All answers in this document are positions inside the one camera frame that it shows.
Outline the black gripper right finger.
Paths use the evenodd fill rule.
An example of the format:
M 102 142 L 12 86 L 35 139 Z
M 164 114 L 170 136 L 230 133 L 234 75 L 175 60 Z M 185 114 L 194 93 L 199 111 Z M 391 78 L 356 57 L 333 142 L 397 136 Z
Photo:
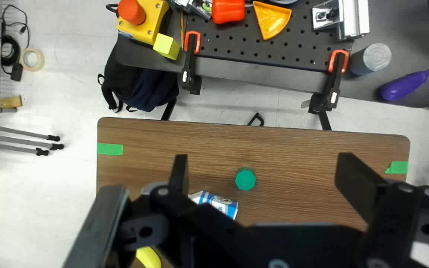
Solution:
M 371 227 L 377 203 L 389 182 L 355 154 L 343 153 L 337 159 L 334 184 L 367 227 Z

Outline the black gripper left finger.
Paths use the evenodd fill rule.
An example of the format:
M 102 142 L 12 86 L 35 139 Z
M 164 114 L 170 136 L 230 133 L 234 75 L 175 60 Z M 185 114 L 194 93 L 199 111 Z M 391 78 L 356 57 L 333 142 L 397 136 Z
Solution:
M 188 172 L 188 157 L 187 156 L 176 156 L 175 163 L 172 167 L 172 175 L 169 179 L 169 187 L 187 196 L 190 190 L 190 172 Z

